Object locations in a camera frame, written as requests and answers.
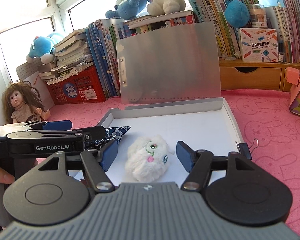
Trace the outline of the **wooden drawer organizer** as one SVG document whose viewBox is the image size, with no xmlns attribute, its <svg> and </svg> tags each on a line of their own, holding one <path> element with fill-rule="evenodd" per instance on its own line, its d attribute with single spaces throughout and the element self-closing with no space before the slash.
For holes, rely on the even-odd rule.
<svg viewBox="0 0 300 240">
<path fill-rule="evenodd" d="M 287 67 L 300 69 L 300 63 L 243 62 L 220 59 L 221 89 L 268 89 L 290 91 Z"/>
</svg>

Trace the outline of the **stack of books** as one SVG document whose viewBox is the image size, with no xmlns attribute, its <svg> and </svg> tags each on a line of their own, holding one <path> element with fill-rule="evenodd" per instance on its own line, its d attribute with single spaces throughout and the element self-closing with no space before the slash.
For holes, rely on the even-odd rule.
<svg viewBox="0 0 300 240">
<path fill-rule="evenodd" d="M 53 62 L 39 66 L 39 76 L 44 82 L 59 83 L 94 65 L 86 31 L 75 30 L 54 45 Z"/>
</svg>

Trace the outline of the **red plastic basket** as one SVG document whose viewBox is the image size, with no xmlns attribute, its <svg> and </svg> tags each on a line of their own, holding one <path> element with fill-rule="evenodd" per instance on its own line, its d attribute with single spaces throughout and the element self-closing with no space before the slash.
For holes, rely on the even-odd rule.
<svg viewBox="0 0 300 240">
<path fill-rule="evenodd" d="M 55 105 L 105 102 L 107 99 L 95 66 L 59 83 L 47 85 L 47 88 Z"/>
</svg>

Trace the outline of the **blue floral fabric pouch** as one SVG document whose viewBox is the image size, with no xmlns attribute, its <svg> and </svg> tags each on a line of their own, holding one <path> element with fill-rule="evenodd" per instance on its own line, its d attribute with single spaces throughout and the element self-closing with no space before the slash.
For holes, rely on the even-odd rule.
<svg viewBox="0 0 300 240">
<path fill-rule="evenodd" d="M 92 142 L 85 143 L 85 149 L 95 148 L 99 149 L 102 148 L 106 143 L 110 142 L 111 140 L 115 140 L 118 144 L 122 140 L 125 133 L 130 129 L 130 126 L 119 126 L 119 127 L 109 127 L 106 128 L 105 136 L 100 140 L 95 140 Z"/>
</svg>

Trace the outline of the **row of blue books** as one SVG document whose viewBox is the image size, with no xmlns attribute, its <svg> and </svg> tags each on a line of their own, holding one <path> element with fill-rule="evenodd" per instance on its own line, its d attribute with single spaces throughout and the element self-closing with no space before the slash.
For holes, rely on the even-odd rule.
<svg viewBox="0 0 300 240">
<path fill-rule="evenodd" d="M 88 25 L 88 43 L 106 97 L 120 96 L 116 43 L 122 39 L 123 20 L 99 19 Z"/>
</svg>

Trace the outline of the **white fluffy plush toy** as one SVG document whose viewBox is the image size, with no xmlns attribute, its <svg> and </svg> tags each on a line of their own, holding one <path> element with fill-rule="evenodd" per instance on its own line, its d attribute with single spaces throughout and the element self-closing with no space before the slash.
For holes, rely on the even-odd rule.
<svg viewBox="0 0 300 240">
<path fill-rule="evenodd" d="M 141 183 L 151 183 L 165 174 L 174 154 L 162 136 L 138 137 L 127 150 L 125 171 Z"/>
</svg>

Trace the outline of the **brown haired doll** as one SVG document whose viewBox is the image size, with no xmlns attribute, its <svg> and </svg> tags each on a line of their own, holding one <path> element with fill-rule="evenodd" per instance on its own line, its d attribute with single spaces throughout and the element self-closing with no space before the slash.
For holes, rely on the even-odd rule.
<svg viewBox="0 0 300 240">
<path fill-rule="evenodd" d="M 46 121 L 51 116 L 42 104 L 38 89 L 29 81 L 11 83 L 2 94 L 2 104 L 9 124 Z"/>
</svg>

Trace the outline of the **blue bear plush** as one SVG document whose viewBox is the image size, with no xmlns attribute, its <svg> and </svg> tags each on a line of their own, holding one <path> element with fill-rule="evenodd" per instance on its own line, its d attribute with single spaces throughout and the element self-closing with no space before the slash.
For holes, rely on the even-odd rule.
<svg viewBox="0 0 300 240">
<path fill-rule="evenodd" d="M 117 0 L 114 10 L 106 12 L 106 18 L 132 20 L 145 9 L 148 0 Z"/>
</svg>

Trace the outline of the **blue doraemon plush toy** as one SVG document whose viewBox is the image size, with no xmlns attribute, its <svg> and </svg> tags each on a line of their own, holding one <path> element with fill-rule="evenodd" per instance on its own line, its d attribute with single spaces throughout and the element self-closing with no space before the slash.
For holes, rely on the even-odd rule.
<svg viewBox="0 0 300 240">
<path fill-rule="evenodd" d="M 54 61 L 54 45 L 61 42 L 63 36 L 59 33 L 51 33 L 48 36 L 36 36 L 32 41 L 30 51 L 26 56 L 26 61 L 32 63 L 35 58 L 39 58 L 43 64 Z"/>
</svg>

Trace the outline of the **white label printer box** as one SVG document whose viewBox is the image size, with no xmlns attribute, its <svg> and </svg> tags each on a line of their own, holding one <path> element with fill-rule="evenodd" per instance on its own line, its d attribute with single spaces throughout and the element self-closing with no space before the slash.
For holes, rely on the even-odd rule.
<svg viewBox="0 0 300 240">
<path fill-rule="evenodd" d="M 240 28 L 239 45 L 244 62 L 278 63 L 276 29 Z"/>
</svg>

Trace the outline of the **row of upright books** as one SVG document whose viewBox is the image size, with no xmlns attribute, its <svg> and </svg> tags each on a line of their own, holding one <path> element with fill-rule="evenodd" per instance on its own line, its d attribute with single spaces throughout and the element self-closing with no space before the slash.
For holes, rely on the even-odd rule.
<svg viewBox="0 0 300 240">
<path fill-rule="evenodd" d="M 276 62 L 283 55 L 287 62 L 300 62 L 300 0 L 189 0 L 198 22 L 213 23 L 221 56 L 237 57 L 243 48 L 239 31 L 271 29 L 260 43 L 275 40 L 273 50 L 256 49 L 242 59 Z"/>
</svg>

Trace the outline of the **black binder clip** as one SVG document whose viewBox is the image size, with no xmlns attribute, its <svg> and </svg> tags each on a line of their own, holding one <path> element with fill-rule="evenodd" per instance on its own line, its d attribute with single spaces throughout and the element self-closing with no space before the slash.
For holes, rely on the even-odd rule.
<svg viewBox="0 0 300 240">
<path fill-rule="evenodd" d="M 236 142 L 238 153 L 245 156 L 248 160 L 252 160 L 252 153 L 254 149 L 258 148 L 259 141 L 255 138 L 253 143 L 249 146 L 246 142 Z"/>
</svg>

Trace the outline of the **grey cardboard box with lid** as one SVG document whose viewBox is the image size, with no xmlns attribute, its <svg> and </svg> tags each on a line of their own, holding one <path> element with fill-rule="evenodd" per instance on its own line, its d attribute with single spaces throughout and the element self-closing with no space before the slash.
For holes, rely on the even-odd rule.
<svg viewBox="0 0 300 240">
<path fill-rule="evenodd" d="M 194 150 L 226 156 L 243 142 L 221 96 L 219 58 L 211 23 L 179 25 L 138 34 L 116 44 L 124 110 L 110 109 L 104 127 L 129 126 L 107 171 L 114 185 L 132 183 L 125 170 L 129 146 L 160 135 L 174 151 L 179 141 Z"/>
</svg>

